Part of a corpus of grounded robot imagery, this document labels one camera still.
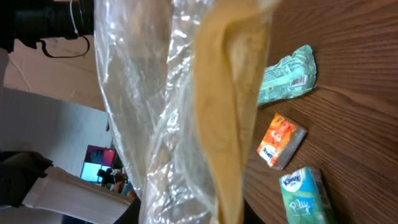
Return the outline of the teal snack packet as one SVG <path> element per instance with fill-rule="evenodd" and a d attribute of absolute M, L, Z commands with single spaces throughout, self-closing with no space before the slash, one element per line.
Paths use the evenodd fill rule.
<path fill-rule="evenodd" d="M 262 106 L 302 96 L 315 88 L 316 80 L 313 50 L 304 45 L 265 69 L 257 104 Z"/>

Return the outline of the brown white snack bag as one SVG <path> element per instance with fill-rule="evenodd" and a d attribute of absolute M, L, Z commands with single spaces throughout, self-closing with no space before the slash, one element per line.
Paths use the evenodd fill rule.
<path fill-rule="evenodd" d="M 136 192 L 119 223 L 242 223 L 278 1 L 95 2 L 98 80 Z"/>

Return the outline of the teal Kleenex tissue pack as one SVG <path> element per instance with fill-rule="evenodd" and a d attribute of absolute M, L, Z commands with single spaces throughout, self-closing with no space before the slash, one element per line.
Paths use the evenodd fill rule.
<path fill-rule="evenodd" d="M 337 224 L 322 173 L 304 167 L 279 178 L 289 224 Z"/>

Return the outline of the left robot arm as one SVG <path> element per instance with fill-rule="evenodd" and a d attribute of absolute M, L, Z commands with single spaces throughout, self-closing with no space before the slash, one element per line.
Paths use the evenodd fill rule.
<path fill-rule="evenodd" d="M 25 46 L 37 48 L 45 39 L 67 40 L 94 34 L 93 0 L 1 0 L 1 48 L 11 53 L 17 39 Z"/>

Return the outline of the orange white small box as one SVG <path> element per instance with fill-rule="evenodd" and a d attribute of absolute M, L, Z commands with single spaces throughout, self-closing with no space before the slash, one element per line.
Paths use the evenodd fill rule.
<path fill-rule="evenodd" d="M 272 169 L 282 170 L 291 160 L 307 130 L 295 121 L 276 113 L 257 153 Z"/>

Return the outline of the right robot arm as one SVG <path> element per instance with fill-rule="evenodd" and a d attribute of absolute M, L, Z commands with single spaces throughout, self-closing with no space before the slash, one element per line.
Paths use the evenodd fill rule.
<path fill-rule="evenodd" d="M 139 222 L 141 202 L 87 182 L 34 151 L 1 151 L 1 206 L 61 213 L 90 223 Z"/>

